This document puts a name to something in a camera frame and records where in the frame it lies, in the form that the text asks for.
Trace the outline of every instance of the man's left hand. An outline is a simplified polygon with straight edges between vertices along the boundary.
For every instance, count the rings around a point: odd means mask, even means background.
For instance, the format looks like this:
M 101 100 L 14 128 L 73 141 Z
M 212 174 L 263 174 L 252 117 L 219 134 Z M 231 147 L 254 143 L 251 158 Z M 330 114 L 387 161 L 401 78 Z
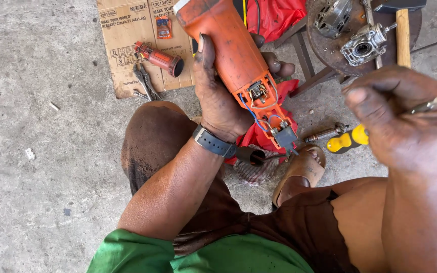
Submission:
M 252 34 L 257 47 L 264 44 L 264 37 Z M 198 41 L 193 73 L 195 75 L 195 94 L 202 107 L 201 124 L 221 140 L 235 142 L 238 136 L 247 132 L 254 122 L 247 109 L 240 107 L 232 94 L 220 79 L 215 78 L 215 49 L 212 40 L 202 34 Z M 278 77 L 291 76 L 295 71 L 294 64 L 281 62 L 276 54 L 263 52 L 269 71 Z

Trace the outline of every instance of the white debris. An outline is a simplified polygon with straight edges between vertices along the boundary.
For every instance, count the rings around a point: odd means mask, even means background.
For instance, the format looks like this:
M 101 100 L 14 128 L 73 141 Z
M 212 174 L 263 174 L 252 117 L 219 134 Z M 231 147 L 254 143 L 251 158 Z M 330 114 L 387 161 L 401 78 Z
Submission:
M 55 109 L 56 111 L 60 110 L 57 105 L 53 104 L 53 102 L 50 102 L 50 106 Z
M 35 154 L 34 154 L 32 148 L 26 149 L 25 152 L 26 152 L 26 155 L 28 156 L 28 159 L 35 160 Z

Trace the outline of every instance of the hammer head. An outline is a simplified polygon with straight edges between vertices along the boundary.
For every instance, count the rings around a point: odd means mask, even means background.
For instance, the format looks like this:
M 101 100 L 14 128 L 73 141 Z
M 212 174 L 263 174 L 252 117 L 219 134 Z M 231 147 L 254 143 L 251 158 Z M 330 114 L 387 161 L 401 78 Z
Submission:
M 381 13 L 396 13 L 398 10 L 415 11 L 426 6 L 427 0 L 390 0 L 378 5 L 374 11 Z

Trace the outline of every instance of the concrete floor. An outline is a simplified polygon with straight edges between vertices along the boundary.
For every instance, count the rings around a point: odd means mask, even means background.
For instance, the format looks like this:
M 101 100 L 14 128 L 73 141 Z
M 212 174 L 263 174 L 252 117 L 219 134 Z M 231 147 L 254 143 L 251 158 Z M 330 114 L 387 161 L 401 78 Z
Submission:
M 97 15 L 94 1 L 0 0 L 0 272 L 85 271 L 130 199 L 119 155 L 126 124 L 143 101 L 115 99 Z M 436 41 L 437 1 L 430 1 L 417 47 Z M 297 63 L 289 41 L 276 53 Z M 437 78 L 437 46 L 413 55 L 413 68 Z M 294 77 L 303 79 L 300 71 Z M 358 123 L 339 90 L 325 83 L 284 103 L 300 137 L 334 121 Z M 190 117 L 201 112 L 193 88 L 164 98 Z M 386 175 L 368 147 L 327 156 L 321 185 Z M 285 168 L 259 187 L 240 185 L 229 168 L 227 184 L 243 210 L 267 213 Z

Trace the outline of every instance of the wooden hammer handle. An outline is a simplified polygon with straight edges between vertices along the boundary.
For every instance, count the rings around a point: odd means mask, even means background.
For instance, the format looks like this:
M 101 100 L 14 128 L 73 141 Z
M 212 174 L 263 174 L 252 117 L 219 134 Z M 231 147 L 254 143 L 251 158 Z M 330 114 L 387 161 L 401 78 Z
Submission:
M 397 35 L 397 64 L 411 68 L 409 11 L 407 9 L 396 12 Z

